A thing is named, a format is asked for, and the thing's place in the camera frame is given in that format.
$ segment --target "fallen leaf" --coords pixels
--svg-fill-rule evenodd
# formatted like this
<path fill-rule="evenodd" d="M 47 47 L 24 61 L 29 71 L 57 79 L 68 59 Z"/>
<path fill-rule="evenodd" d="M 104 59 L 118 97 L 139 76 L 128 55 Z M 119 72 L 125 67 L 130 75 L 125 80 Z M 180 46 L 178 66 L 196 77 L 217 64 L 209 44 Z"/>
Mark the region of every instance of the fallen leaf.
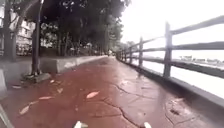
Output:
<path fill-rule="evenodd" d="M 87 99 L 90 99 L 90 98 L 95 97 L 95 96 L 98 95 L 98 94 L 99 94 L 99 92 L 91 92 L 91 93 L 89 93 L 89 94 L 86 96 L 86 98 L 87 98 Z"/>
<path fill-rule="evenodd" d="M 177 98 L 177 99 L 172 100 L 172 102 L 177 103 L 177 102 L 181 102 L 183 100 L 184 100 L 184 98 Z"/>
<path fill-rule="evenodd" d="M 27 113 L 27 112 L 28 112 L 28 110 L 29 110 L 29 108 L 30 108 L 30 106 L 29 106 L 29 105 L 28 105 L 28 106 L 26 106 L 25 108 L 23 108 L 23 109 L 19 112 L 19 114 L 20 114 L 20 115 L 23 115 L 23 114 Z"/>
<path fill-rule="evenodd" d="M 32 102 L 30 102 L 29 103 L 29 105 L 34 105 L 34 104 L 36 104 L 36 103 L 38 103 L 39 101 L 32 101 Z"/>
<path fill-rule="evenodd" d="M 123 80 L 123 81 L 121 82 L 121 84 L 127 84 L 127 83 L 128 83 L 127 80 Z"/>
<path fill-rule="evenodd" d="M 74 128 L 87 128 L 87 127 L 88 127 L 87 124 L 82 123 L 82 122 L 80 122 L 80 121 L 78 121 L 78 122 L 75 124 L 75 126 L 74 126 Z"/>
<path fill-rule="evenodd" d="M 59 88 L 59 89 L 57 89 L 57 91 L 58 91 L 58 93 L 62 93 L 63 92 L 63 88 Z"/>
<path fill-rule="evenodd" d="M 21 89 L 22 87 L 21 86 L 12 86 L 12 88 L 14 88 L 14 89 Z"/>
<path fill-rule="evenodd" d="M 55 80 L 51 80 L 50 83 L 54 83 Z"/>
<path fill-rule="evenodd" d="M 49 100 L 53 98 L 52 96 L 44 96 L 44 97 L 40 97 L 39 100 Z"/>
<path fill-rule="evenodd" d="M 145 125 L 145 128 L 152 128 L 148 122 L 145 122 L 144 125 Z"/>

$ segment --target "green foliage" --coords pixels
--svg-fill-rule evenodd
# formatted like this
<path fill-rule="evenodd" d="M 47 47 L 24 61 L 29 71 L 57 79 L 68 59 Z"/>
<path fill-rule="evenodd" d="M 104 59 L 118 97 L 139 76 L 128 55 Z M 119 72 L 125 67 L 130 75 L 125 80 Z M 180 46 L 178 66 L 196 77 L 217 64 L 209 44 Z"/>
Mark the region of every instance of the green foliage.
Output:
<path fill-rule="evenodd" d="M 29 1 L 14 3 L 14 11 L 20 14 Z M 59 40 L 56 42 L 59 45 L 70 40 L 78 47 L 88 43 L 101 48 L 114 46 L 122 37 L 123 26 L 119 18 L 128 3 L 128 0 L 45 0 L 41 17 L 41 24 L 45 25 L 42 38 L 49 40 L 56 36 L 54 39 Z M 37 3 L 27 12 L 27 20 L 36 21 L 39 6 Z"/>

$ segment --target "walkway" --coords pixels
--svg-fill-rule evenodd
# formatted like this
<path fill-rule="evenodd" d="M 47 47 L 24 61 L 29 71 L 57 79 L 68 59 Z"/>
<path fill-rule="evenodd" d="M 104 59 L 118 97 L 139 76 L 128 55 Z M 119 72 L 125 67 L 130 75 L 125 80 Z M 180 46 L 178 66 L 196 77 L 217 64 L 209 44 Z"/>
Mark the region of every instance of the walkway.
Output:
<path fill-rule="evenodd" d="M 91 92 L 99 92 L 86 98 Z M 1 101 L 15 128 L 211 128 L 185 103 L 114 58 L 105 58 Z"/>

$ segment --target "window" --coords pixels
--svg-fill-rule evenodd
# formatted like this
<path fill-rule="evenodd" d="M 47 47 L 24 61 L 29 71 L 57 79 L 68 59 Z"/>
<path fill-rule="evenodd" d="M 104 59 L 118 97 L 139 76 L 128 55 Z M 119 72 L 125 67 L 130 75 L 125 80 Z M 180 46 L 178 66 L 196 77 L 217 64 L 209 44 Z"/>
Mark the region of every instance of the window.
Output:
<path fill-rule="evenodd" d="M 3 19 L 0 18 L 0 27 L 3 27 Z"/>
<path fill-rule="evenodd" d="M 4 49 L 4 42 L 3 42 L 3 38 L 0 38 L 0 54 L 1 54 L 1 50 Z"/>
<path fill-rule="evenodd" d="M 27 30 L 27 29 L 25 29 L 25 34 L 26 34 L 26 35 L 28 34 L 28 30 Z"/>

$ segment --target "handrail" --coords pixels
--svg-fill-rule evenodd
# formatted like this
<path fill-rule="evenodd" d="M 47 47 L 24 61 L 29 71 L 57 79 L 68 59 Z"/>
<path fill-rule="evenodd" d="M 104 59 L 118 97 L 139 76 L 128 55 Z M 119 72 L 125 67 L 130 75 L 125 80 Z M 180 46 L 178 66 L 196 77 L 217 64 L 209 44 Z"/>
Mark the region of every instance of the handrail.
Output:
<path fill-rule="evenodd" d="M 208 66 L 202 66 L 202 65 L 192 63 L 192 62 L 176 61 L 176 60 L 171 59 L 171 53 L 173 50 L 224 50 L 224 41 L 205 42 L 205 43 L 198 43 L 198 44 L 184 44 L 184 45 L 177 45 L 177 46 L 172 45 L 172 36 L 174 36 L 174 35 L 201 29 L 201 28 L 205 28 L 205 27 L 209 27 L 209 26 L 216 25 L 216 24 L 222 24 L 222 23 L 224 23 L 224 15 L 201 22 L 199 24 L 187 26 L 187 27 L 177 29 L 177 30 L 170 30 L 169 24 L 166 23 L 165 36 L 160 36 L 160 37 L 152 38 L 149 40 L 141 40 L 140 43 L 137 43 L 137 44 L 129 47 L 128 49 L 118 52 L 117 59 L 119 59 L 121 61 L 127 61 L 127 58 L 129 58 L 130 64 L 132 63 L 132 59 L 138 59 L 139 60 L 138 66 L 140 68 L 142 68 L 143 61 L 162 63 L 162 64 L 164 64 L 164 71 L 163 71 L 164 78 L 170 77 L 171 66 L 184 68 L 187 70 L 192 70 L 192 71 L 224 78 L 224 70 L 212 68 L 212 67 L 208 67 Z M 143 49 L 143 44 L 152 42 L 161 37 L 165 37 L 165 39 L 166 39 L 166 47 L 165 48 Z M 139 46 L 139 48 L 137 50 L 133 50 L 133 48 L 136 46 Z M 152 57 L 150 58 L 150 57 L 143 56 L 144 52 L 154 52 L 154 51 L 165 51 L 164 59 L 152 58 Z"/>
<path fill-rule="evenodd" d="M 193 30 L 197 30 L 197 29 L 201 29 L 201 28 L 205 28 L 205 27 L 209 27 L 209 26 L 213 26 L 213 25 L 217 25 L 217 24 L 223 24 L 223 23 L 224 23 L 224 15 L 207 20 L 207 21 L 203 21 L 203 22 L 195 24 L 195 25 L 190 25 L 190 26 L 187 26 L 184 28 L 180 28 L 180 29 L 171 31 L 171 33 L 172 33 L 172 35 L 177 35 L 177 34 L 189 32 L 189 31 L 193 31 Z"/>

